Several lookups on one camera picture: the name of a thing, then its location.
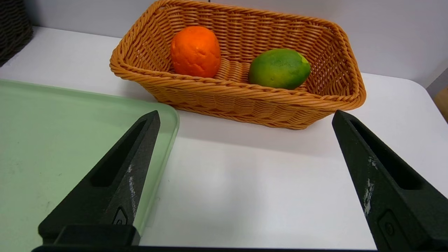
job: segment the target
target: screw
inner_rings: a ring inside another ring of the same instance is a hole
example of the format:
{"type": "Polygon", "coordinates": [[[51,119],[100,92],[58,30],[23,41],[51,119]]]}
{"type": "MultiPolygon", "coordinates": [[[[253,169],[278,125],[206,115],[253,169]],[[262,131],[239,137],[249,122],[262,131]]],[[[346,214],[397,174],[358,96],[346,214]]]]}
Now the screw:
{"type": "Polygon", "coordinates": [[[395,233],[395,230],[393,228],[393,225],[390,222],[386,222],[386,224],[384,225],[384,227],[386,228],[386,233],[388,235],[393,235],[395,233]]]}

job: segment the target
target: wooden surface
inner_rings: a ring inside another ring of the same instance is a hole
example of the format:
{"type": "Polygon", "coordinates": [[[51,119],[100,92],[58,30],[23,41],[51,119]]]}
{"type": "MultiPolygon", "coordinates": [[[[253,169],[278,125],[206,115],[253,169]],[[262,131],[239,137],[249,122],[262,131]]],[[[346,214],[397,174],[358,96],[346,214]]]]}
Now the wooden surface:
{"type": "Polygon", "coordinates": [[[434,103],[448,122],[448,87],[437,94],[434,98],[434,103]]]}

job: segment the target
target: basket rim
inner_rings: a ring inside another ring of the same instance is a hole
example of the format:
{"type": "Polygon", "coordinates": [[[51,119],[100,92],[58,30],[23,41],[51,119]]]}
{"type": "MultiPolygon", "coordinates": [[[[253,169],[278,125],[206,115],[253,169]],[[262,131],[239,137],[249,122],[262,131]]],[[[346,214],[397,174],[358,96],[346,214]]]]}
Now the basket rim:
{"type": "Polygon", "coordinates": [[[346,33],[342,30],[342,28],[336,23],[315,17],[307,17],[295,14],[285,14],[267,10],[257,10],[238,6],[208,3],[208,2],[198,2],[190,0],[159,0],[157,2],[154,2],[135,22],[135,24],[132,25],[131,29],[126,33],[126,35],[122,38],[117,47],[113,50],[112,57],[110,59],[110,68],[115,75],[123,79],[132,79],[138,83],[144,83],[148,85],[155,85],[153,82],[157,82],[158,86],[164,86],[174,89],[185,89],[189,87],[190,91],[207,91],[207,93],[214,93],[213,91],[210,90],[210,88],[212,89],[213,87],[222,88],[222,86],[226,86],[229,89],[229,92],[223,93],[221,90],[220,93],[231,95],[232,93],[241,93],[241,90],[244,90],[247,92],[248,95],[247,98],[251,98],[250,97],[251,93],[256,93],[258,99],[260,99],[260,93],[265,93],[265,96],[262,98],[262,100],[268,100],[271,102],[277,102],[283,104],[299,105],[299,106],[311,106],[320,109],[326,109],[329,111],[335,111],[337,109],[354,109],[361,106],[366,99],[366,91],[364,83],[362,81],[361,73],[358,69],[356,59],[354,58],[352,49],[350,47],[348,37],[346,33]],[[346,64],[349,65],[348,66],[349,75],[354,85],[353,94],[347,96],[339,96],[339,95],[320,96],[309,93],[305,91],[303,88],[301,89],[300,87],[295,90],[262,87],[260,85],[239,83],[231,80],[202,78],[190,75],[172,74],[169,72],[147,70],[126,64],[124,61],[124,57],[129,51],[129,47],[127,46],[132,44],[132,42],[135,40],[135,35],[139,34],[139,32],[143,28],[143,24],[145,24],[148,21],[148,19],[154,14],[154,12],[167,4],[175,4],[179,6],[188,4],[188,6],[190,7],[192,5],[194,7],[214,6],[215,8],[223,9],[223,11],[226,12],[235,9],[239,13],[244,14],[255,12],[257,16],[273,15],[275,17],[281,17],[281,18],[295,18],[300,21],[319,23],[322,26],[331,28],[335,33],[337,39],[343,42],[341,43],[340,46],[343,49],[343,56],[347,59],[346,64]],[[177,80],[177,82],[171,83],[170,80],[177,80]]]}

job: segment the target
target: dark wicker basket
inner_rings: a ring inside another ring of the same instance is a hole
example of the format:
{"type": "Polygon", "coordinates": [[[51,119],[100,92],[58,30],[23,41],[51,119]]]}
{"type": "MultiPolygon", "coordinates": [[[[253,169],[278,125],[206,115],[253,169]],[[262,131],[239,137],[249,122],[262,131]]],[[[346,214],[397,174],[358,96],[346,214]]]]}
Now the dark wicker basket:
{"type": "Polygon", "coordinates": [[[32,36],[23,0],[0,0],[0,66],[22,50],[32,36]]]}

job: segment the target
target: white wall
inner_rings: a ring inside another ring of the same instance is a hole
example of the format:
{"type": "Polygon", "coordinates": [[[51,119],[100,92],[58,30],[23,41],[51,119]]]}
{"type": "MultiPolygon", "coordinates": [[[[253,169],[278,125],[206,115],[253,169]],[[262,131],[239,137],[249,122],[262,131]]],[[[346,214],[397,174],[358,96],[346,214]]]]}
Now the white wall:
{"type": "MultiPolygon", "coordinates": [[[[448,68],[448,0],[211,0],[338,23],[360,70],[428,87],[448,68]]],[[[153,0],[25,0],[37,25],[122,37],[153,0]]]]}
{"type": "Polygon", "coordinates": [[[121,38],[154,0],[24,2],[34,25],[121,38]]]}

